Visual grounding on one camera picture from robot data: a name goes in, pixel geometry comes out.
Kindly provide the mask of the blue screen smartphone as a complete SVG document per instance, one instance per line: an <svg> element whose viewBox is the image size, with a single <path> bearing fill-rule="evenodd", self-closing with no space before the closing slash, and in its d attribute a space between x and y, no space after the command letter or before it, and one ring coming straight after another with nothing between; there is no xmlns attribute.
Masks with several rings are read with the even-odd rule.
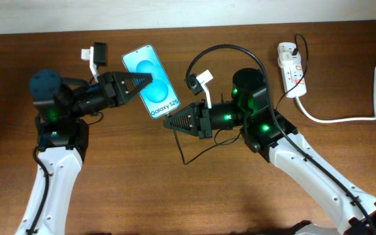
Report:
<svg viewBox="0 0 376 235"><path fill-rule="evenodd" d="M131 73L151 75L152 82L140 92L140 97L152 119L165 116L180 106L180 100L152 44L123 54L122 62Z"/></svg>

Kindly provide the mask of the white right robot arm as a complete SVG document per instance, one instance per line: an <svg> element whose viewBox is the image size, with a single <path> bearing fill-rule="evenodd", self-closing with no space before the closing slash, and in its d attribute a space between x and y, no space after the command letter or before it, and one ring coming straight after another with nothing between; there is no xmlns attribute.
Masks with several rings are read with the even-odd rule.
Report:
<svg viewBox="0 0 376 235"><path fill-rule="evenodd" d="M199 138L214 130L240 128L245 145L288 174L330 216L337 234L376 234L376 197L341 175L268 101L259 69L246 68L232 79L232 100L209 107L191 103L164 126Z"/></svg>

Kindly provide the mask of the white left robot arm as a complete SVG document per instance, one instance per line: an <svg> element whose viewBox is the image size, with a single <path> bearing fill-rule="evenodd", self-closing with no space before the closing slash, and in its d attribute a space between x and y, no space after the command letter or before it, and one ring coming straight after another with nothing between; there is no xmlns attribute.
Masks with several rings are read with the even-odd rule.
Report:
<svg viewBox="0 0 376 235"><path fill-rule="evenodd" d="M89 145L89 124L105 108L127 104L153 81L150 73L106 72L95 84L52 69L29 81L37 145L37 175L17 234L64 234L72 189Z"/></svg>

